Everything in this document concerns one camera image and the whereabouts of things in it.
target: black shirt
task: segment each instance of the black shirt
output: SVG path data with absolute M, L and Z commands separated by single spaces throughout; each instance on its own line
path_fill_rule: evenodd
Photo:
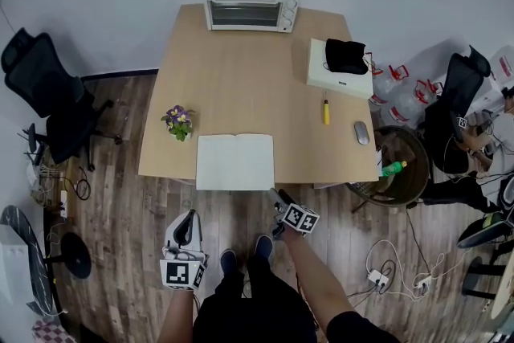
M 335 316 L 328 324 L 327 338 L 330 343 L 399 343 L 357 312 Z M 241 299 L 220 304 L 211 298 L 204 301 L 194 322 L 193 341 L 317 343 L 314 320 L 304 302 L 289 305 L 281 300 Z
M 327 327 L 327 339 L 330 343 L 400 343 L 392 334 L 379 329 L 357 312 L 344 312 L 335 316 Z

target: box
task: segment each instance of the box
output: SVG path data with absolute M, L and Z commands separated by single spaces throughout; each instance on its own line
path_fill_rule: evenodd
M 34 301 L 28 246 L 5 224 L 0 224 L 0 292 L 12 304 Z
M 484 77 L 482 86 L 480 86 L 479 91 L 476 93 L 475 98 L 471 102 L 466 116 L 474 112 L 481 112 L 484 109 L 491 110 L 491 108 L 496 106 L 499 101 L 504 101 L 504 97 L 500 91 L 500 86 L 497 82 L 494 81 L 492 75 L 489 77 Z
M 162 284 L 168 288 L 198 290 L 206 267 L 196 260 L 161 260 Z
M 326 42 L 323 40 L 311 39 L 307 84 L 362 99 L 369 99 L 373 95 L 371 62 L 363 59 L 369 69 L 364 75 L 332 73 L 326 68 L 325 44 Z
M 491 76 L 501 88 L 514 86 L 514 47 L 504 46 L 499 49 L 491 60 Z
M 291 203 L 282 217 L 282 222 L 302 233 L 312 233 L 320 216 L 305 206 Z

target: yellow pen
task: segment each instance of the yellow pen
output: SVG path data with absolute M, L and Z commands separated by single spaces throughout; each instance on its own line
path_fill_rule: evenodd
M 330 110 L 328 109 L 327 91 L 324 92 L 323 123 L 327 126 L 330 125 Z

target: hand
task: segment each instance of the hand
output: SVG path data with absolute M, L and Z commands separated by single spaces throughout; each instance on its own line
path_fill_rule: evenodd
M 282 240 L 285 243 L 294 242 L 298 238 L 301 238 L 302 234 L 299 231 L 296 231 L 291 226 L 284 224 L 284 232 L 282 234 Z

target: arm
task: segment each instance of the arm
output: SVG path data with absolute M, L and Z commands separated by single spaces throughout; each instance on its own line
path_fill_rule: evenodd
M 191 341 L 193 341 L 193 292 L 175 290 L 157 343 L 190 343 Z
M 479 159 L 480 163 L 482 163 L 482 166 L 487 170 L 491 167 L 492 159 L 487 157 L 482 152 L 474 152 L 473 157 Z
M 463 140 L 463 145 L 465 149 L 471 149 L 474 152 L 478 152 L 484 146 L 489 144 L 489 142 L 491 141 L 491 137 L 485 132 L 481 133 L 477 137 L 472 136 L 469 133 L 463 132 Z
M 338 314 L 352 312 L 353 307 L 339 280 L 314 253 L 305 238 L 284 226 L 284 242 L 291 253 L 305 298 L 326 336 L 328 323 Z

